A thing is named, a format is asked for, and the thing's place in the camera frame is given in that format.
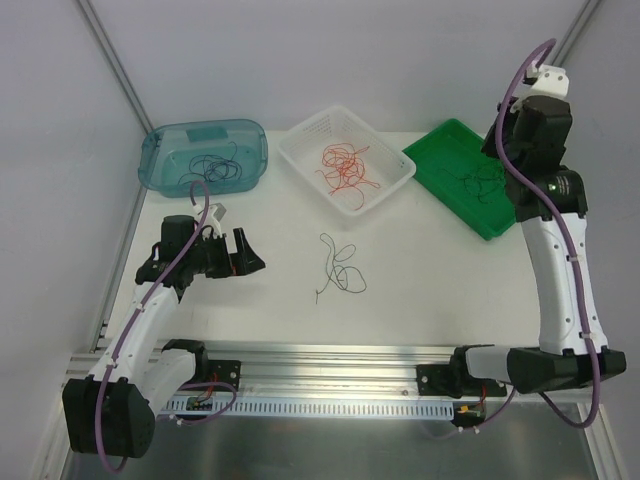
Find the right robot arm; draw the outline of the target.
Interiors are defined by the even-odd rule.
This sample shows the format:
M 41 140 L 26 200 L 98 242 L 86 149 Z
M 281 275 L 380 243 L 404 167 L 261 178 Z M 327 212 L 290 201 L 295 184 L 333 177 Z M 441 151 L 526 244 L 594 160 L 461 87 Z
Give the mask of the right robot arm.
M 450 386 L 469 395 L 484 380 L 520 393 L 592 387 L 625 372 L 626 356 L 603 332 L 586 259 L 586 213 L 581 176 L 562 163 L 572 125 L 568 102 L 544 95 L 510 101 L 483 151 L 502 161 L 506 195 L 531 259 L 540 331 L 535 347 L 459 347 Z

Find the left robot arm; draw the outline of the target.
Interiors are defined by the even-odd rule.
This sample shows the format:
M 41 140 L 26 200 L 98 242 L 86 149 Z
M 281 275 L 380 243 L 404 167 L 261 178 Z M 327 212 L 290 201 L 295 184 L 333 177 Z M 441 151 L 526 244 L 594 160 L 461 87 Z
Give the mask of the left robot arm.
M 63 389 L 74 452 L 142 457 L 170 398 L 183 385 L 199 389 L 208 382 L 210 365 L 201 341 L 171 340 L 155 364 L 149 360 L 196 277 L 225 279 L 265 268 L 243 229 L 234 229 L 233 240 L 236 249 L 229 251 L 225 235 L 194 217 L 164 218 L 159 241 L 136 272 L 130 307 L 111 344 L 85 378 L 71 379 Z

